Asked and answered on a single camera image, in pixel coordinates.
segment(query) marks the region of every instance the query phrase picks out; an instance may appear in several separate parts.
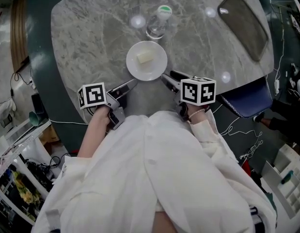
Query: white plate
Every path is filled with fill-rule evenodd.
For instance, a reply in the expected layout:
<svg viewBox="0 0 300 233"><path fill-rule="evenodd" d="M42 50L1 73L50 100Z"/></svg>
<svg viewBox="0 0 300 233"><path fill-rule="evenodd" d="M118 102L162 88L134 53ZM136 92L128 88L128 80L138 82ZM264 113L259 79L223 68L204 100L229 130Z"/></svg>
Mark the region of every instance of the white plate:
<svg viewBox="0 0 300 233"><path fill-rule="evenodd" d="M152 51L154 59L140 64L137 55ZM130 48L126 56L126 65L136 79L150 81L157 79L167 67L167 54L165 50L153 41L141 41Z"/></svg>

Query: tofu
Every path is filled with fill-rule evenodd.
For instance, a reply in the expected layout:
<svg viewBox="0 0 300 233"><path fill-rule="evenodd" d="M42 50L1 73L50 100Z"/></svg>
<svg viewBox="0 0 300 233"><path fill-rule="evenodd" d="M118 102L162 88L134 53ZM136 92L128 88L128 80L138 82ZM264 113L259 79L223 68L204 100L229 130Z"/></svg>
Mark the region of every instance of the tofu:
<svg viewBox="0 0 300 233"><path fill-rule="evenodd" d="M152 51L147 51L141 54L137 55L137 59L140 64L143 64L145 62L149 62L154 59L154 54Z"/></svg>

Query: black shoe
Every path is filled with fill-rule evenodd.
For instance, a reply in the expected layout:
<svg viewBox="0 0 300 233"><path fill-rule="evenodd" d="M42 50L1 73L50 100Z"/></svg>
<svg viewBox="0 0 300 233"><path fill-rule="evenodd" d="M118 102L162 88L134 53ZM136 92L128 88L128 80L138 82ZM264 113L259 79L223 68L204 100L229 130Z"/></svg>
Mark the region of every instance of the black shoe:
<svg viewBox="0 0 300 233"><path fill-rule="evenodd" d="M264 112L261 112L260 114L258 114L257 116L253 117L253 122L261 122L261 120L264 118Z"/></svg>

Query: marble table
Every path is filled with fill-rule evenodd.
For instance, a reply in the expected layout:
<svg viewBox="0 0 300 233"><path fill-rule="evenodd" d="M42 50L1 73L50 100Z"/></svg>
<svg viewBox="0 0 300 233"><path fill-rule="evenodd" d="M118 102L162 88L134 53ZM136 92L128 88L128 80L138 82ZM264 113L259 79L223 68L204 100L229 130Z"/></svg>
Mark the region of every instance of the marble table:
<svg viewBox="0 0 300 233"><path fill-rule="evenodd" d="M259 0L245 0L268 34L259 62L254 62L233 32L207 7L217 11L223 0L62 0L51 13L54 54L66 90L79 110L77 90L83 84L104 82L107 89L132 78L126 54L146 40L145 28L130 25L137 13L149 17L160 5L173 9L173 27L159 41L168 65L199 77L217 80L217 94L252 82L273 69L273 48L266 16ZM230 80L224 79L226 73ZM126 115L149 115L170 110L173 93L160 79L142 82L130 93Z"/></svg>

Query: blue chair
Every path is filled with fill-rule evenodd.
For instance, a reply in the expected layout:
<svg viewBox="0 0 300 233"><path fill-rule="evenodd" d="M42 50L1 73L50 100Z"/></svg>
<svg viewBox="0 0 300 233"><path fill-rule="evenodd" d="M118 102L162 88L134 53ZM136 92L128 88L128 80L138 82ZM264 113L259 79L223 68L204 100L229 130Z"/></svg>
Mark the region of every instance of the blue chair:
<svg viewBox="0 0 300 233"><path fill-rule="evenodd" d="M272 105L269 86L265 77L222 93L217 100L241 118L251 118Z"/></svg>

